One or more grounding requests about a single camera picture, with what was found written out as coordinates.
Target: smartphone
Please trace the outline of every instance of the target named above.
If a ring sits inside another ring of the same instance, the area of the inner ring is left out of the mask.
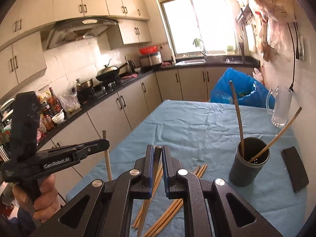
[[[309,180],[296,148],[293,146],[291,148],[284,149],[282,150],[281,155],[290,175],[294,192],[302,190],[309,184]]]

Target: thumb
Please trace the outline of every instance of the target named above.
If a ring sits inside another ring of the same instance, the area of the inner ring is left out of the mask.
[[[13,185],[12,192],[19,205],[23,206],[28,203],[27,193],[23,191],[23,189],[17,183]]]

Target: black cup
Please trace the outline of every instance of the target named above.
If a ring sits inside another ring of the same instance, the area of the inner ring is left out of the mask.
[[[270,156],[270,151],[268,149],[253,163],[249,163],[248,161],[257,155],[267,145],[264,143],[264,141],[258,138],[247,137],[244,139],[244,146],[245,159],[243,159],[239,153],[241,149],[241,143],[239,142],[237,154],[229,173],[230,181],[235,186],[239,187],[245,187],[251,184]]]

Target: red plastic bowl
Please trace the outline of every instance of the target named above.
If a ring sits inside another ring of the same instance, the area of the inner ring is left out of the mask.
[[[154,53],[154,52],[157,52],[158,51],[158,48],[156,45],[154,46],[147,46],[145,48],[141,48],[139,49],[140,53],[142,55],[145,55],[145,54],[149,54],[149,53]]]

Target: metal bolt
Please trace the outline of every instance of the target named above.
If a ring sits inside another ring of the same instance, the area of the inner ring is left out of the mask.
[[[93,187],[99,187],[99,186],[101,186],[102,185],[102,181],[101,180],[94,180],[93,182],[92,182],[92,186]]]
[[[138,169],[132,169],[131,171],[130,171],[130,175],[138,175],[140,173],[140,171],[138,170]]]
[[[223,186],[225,184],[225,180],[217,178],[215,179],[215,183],[219,186]]]
[[[187,175],[187,174],[188,174],[188,171],[185,170],[185,169],[179,169],[179,170],[178,170],[178,174],[179,174],[179,175]]]

